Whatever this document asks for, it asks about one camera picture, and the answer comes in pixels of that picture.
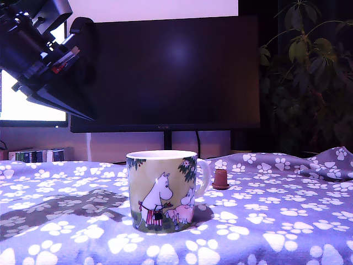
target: ceramic mug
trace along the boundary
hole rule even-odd
[[[177,150],[126,155],[133,226],[143,232],[170,233],[191,225],[195,198],[210,185],[211,170],[197,153]],[[203,171],[196,190],[196,165]]]

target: mug handle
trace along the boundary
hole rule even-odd
[[[195,192],[195,198],[202,197],[203,194],[207,191],[211,182],[211,170],[209,165],[203,159],[197,159],[197,164],[202,169],[202,174],[204,175],[202,178],[201,187]]]

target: mug rim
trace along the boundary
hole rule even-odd
[[[185,157],[197,156],[196,152],[183,150],[149,150],[131,152],[126,155],[126,158],[146,159],[146,160],[170,160],[182,159]]]

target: purple blanket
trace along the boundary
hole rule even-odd
[[[227,170],[230,189],[210,186],[191,228],[155,235],[132,227],[124,166],[1,161],[0,264],[353,263],[346,148],[208,162]]]

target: wall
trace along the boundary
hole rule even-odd
[[[71,0],[70,5],[68,28],[76,17],[109,22],[238,15],[237,0]],[[10,150],[72,146],[76,160],[87,160],[86,135],[73,134],[69,128],[1,128],[1,139]],[[229,131],[203,131],[200,140],[202,157],[229,154]],[[92,134],[93,161],[120,162],[128,152],[162,148],[162,132]],[[173,148],[197,151],[195,133],[173,133]]]

